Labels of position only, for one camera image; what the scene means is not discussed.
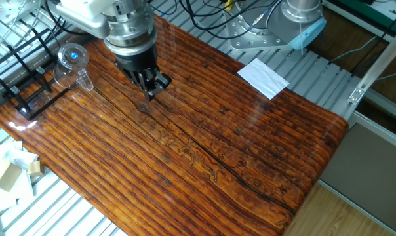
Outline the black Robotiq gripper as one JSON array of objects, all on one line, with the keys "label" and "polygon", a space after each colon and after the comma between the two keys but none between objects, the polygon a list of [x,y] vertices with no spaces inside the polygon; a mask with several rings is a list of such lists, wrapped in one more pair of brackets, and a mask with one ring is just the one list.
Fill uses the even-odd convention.
[{"label": "black Robotiq gripper", "polygon": [[[126,78],[130,78],[132,83],[136,85],[144,94],[147,101],[151,101],[160,92],[163,92],[170,84],[171,78],[160,73],[157,65],[157,47],[152,45],[148,50],[131,56],[123,56],[116,54],[116,64]],[[143,70],[152,69],[151,79],[142,72]]]}]

